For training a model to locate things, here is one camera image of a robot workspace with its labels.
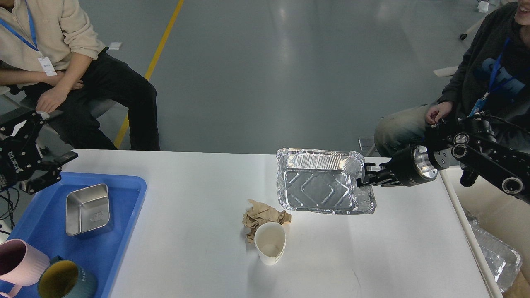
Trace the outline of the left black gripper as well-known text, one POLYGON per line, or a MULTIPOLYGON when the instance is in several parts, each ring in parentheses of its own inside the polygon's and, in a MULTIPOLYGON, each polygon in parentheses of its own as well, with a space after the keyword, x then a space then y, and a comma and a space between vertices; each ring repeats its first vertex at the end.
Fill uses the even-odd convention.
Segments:
POLYGON ((43 126, 63 114, 60 110, 44 113, 32 109, 14 109, 0 117, 1 138, 1 191, 19 183, 19 190, 27 194, 36 194, 61 180, 62 167, 78 158, 75 151, 55 158, 52 161, 41 161, 42 155, 34 138, 16 138, 17 132, 24 127, 30 136, 37 137, 43 126), (30 178, 32 174, 42 175, 30 178))

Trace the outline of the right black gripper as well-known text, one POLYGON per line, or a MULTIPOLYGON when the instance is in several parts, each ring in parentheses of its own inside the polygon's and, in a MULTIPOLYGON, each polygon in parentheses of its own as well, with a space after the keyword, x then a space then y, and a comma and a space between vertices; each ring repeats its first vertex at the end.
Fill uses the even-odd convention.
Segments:
POLYGON ((396 152, 390 162, 381 164, 365 162, 364 174, 367 175, 356 179, 356 186, 387 187, 394 183, 394 177, 392 174, 382 174, 386 172, 392 172, 397 181, 409 187, 431 182, 438 175, 438 169, 429 159, 428 149, 423 145, 414 145, 396 152))

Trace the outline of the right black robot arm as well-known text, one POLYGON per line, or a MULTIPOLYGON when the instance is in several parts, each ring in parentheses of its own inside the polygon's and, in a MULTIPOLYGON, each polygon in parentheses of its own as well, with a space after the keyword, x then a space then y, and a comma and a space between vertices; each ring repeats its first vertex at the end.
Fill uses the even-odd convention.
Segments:
POLYGON ((529 202, 529 154, 499 144, 489 123, 492 118, 475 113, 459 122, 442 120, 428 127, 422 140, 399 150, 390 161, 365 163, 357 187, 427 183, 449 167, 447 158, 451 156, 462 166, 460 183, 464 187, 482 177, 503 193, 529 202))

